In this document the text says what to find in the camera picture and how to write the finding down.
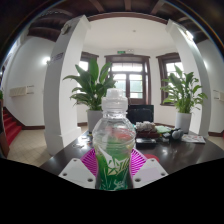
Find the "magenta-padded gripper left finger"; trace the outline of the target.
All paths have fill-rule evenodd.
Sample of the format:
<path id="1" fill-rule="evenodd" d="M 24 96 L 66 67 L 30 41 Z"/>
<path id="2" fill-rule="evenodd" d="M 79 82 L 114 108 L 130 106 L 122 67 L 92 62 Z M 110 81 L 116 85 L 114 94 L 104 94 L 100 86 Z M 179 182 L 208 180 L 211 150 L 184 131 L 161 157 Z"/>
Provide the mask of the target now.
<path id="1" fill-rule="evenodd" d="M 80 159 L 72 158 L 59 174 L 59 177 L 78 186 L 94 189 L 98 175 L 98 163 L 93 149 Z"/>

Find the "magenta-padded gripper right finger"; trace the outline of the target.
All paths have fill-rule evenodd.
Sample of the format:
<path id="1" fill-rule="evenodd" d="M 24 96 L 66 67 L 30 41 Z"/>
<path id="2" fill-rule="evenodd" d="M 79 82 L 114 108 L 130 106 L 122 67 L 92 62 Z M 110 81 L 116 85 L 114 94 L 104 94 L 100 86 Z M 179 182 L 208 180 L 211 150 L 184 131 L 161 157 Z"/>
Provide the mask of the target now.
<path id="1" fill-rule="evenodd" d="M 156 156 L 142 154 L 137 149 L 131 152 L 129 172 L 134 188 L 146 186 L 168 175 Z"/>

